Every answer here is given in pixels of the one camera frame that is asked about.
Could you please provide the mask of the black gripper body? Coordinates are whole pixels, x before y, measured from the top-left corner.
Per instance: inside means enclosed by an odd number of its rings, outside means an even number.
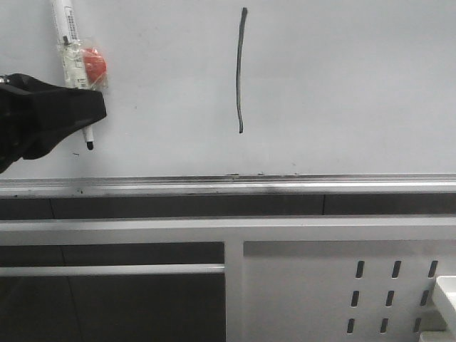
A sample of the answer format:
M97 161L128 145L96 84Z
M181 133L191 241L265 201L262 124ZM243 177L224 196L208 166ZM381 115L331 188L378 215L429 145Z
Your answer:
M1 172L46 156L68 136L68 89L13 73L1 77Z

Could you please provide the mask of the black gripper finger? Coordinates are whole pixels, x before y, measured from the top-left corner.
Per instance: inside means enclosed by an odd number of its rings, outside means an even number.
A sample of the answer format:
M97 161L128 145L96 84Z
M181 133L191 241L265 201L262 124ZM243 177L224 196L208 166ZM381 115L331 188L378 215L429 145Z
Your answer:
M34 125L40 133L68 136L107 116L103 94L58 88L32 95Z

